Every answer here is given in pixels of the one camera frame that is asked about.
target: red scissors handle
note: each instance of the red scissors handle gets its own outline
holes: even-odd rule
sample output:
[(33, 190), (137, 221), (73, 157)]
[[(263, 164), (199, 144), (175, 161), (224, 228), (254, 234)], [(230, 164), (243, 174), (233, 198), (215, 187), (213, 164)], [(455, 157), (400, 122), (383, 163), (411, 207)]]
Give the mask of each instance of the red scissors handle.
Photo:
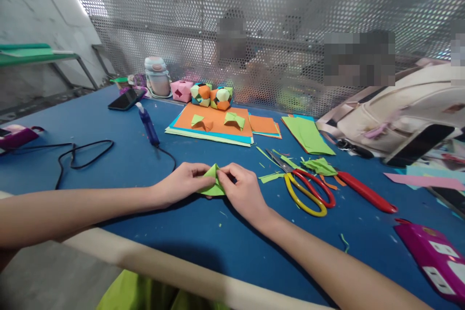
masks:
[[(325, 207), (333, 208), (334, 206), (336, 206), (336, 200), (334, 199), (333, 193), (328, 189), (328, 187), (325, 184), (323, 184), (323, 182), (321, 180), (316, 178), (314, 175), (311, 175), (310, 173), (307, 173), (307, 172), (304, 172), (304, 171), (298, 170), (298, 169), (292, 171), (292, 173), (297, 178), (299, 178), (302, 182), (304, 182), (305, 186), (310, 190), (310, 192), (318, 200), (320, 200), (323, 203), (323, 205), (325, 205)], [(326, 193), (326, 195), (329, 198), (329, 203), (327, 203), (325, 200), (323, 200), (320, 193), (310, 184), (310, 182), (305, 177), (308, 177), (311, 180), (314, 180), (324, 190), (324, 192)]]
[(347, 183), (353, 190), (359, 193), (361, 196), (366, 198), (373, 206), (375, 206), (380, 211), (386, 213), (396, 213), (398, 211), (397, 207), (387, 202), (384, 198), (379, 196), (374, 190), (367, 187), (358, 179), (354, 178), (352, 175), (347, 172), (338, 172), (338, 176)]

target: hand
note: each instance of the hand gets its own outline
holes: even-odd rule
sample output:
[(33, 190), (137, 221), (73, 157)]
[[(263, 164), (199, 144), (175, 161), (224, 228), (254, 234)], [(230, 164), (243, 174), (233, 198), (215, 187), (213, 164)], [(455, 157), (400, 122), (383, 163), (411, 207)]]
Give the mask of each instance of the hand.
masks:
[[(236, 178), (235, 184), (228, 174)], [(217, 175), (233, 207), (250, 224), (255, 226), (269, 217), (271, 210), (263, 198), (254, 172), (231, 163), (217, 171)]]
[(210, 167), (201, 163), (183, 162), (173, 173), (152, 187), (162, 196), (157, 208), (167, 208), (190, 194), (215, 184), (215, 178), (202, 177)]

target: table edge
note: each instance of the table edge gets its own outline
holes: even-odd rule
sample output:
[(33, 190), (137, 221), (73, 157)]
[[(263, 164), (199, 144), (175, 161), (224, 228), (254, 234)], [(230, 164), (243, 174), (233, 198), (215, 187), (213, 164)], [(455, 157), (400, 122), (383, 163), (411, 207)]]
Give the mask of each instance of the table edge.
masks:
[[(10, 196), (0, 191), (0, 199)], [(109, 264), (220, 301), (232, 309), (333, 309), (234, 279), (101, 228), (90, 228), (61, 242)]]

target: pink paper strip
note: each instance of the pink paper strip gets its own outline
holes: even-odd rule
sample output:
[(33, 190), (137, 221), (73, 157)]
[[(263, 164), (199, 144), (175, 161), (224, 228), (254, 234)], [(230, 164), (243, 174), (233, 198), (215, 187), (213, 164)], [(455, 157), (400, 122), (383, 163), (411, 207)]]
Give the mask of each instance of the pink paper strip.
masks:
[(465, 190), (465, 186), (455, 178), (423, 177), (403, 174), (385, 173), (395, 183), (413, 186), (438, 186), (455, 190)]

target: red utility knife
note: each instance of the red utility knife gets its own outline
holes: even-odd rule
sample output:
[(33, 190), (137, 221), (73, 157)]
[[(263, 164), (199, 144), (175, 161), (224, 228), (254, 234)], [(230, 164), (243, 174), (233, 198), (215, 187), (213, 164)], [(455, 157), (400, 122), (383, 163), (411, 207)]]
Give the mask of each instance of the red utility knife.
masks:
[(338, 172), (341, 178), (348, 186), (367, 199), (373, 206), (386, 213), (396, 213), (399, 209), (379, 196), (374, 190), (367, 187), (357, 178), (347, 172)]

